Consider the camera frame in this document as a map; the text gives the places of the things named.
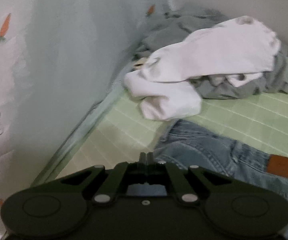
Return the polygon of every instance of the carrot print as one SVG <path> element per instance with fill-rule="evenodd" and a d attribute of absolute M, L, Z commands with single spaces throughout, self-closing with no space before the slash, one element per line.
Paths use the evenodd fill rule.
<path fill-rule="evenodd" d="M 0 28 L 0 43 L 6 40 L 4 36 L 6 35 L 9 28 L 10 16 L 11 14 L 7 15 L 2 27 Z"/>
<path fill-rule="evenodd" d="M 146 17 L 150 16 L 155 11 L 155 4 L 153 4 L 146 12 Z"/>
<path fill-rule="evenodd" d="M 0 207 L 2 207 L 4 201 L 0 198 Z"/>

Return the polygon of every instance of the green mattress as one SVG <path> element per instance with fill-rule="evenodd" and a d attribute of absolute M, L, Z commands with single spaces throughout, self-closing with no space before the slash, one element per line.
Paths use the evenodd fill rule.
<path fill-rule="evenodd" d="M 288 156 L 288 95 L 266 94 L 238 100 L 203 100 L 202 112 L 186 118 L 268 154 Z M 95 164 L 112 168 L 153 151 L 168 122 L 146 120 L 125 91 L 96 127 L 57 168 L 59 176 Z"/>

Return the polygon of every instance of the metal pin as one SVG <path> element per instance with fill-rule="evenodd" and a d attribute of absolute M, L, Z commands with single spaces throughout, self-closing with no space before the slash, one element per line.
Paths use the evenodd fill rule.
<path fill-rule="evenodd" d="M 191 203 L 191 202 L 195 202 L 196 200 L 198 200 L 198 196 L 194 195 L 194 194 L 184 194 L 182 196 L 182 200 L 184 202 L 188 202 L 188 203 Z"/>
<path fill-rule="evenodd" d="M 143 200 L 142 205 L 148 206 L 151 202 L 149 200 Z"/>
<path fill-rule="evenodd" d="M 99 194 L 94 197 L 94 200 L 98 203 L 107 203 L 111 200 L 111 197 L 109 195 Z"/>

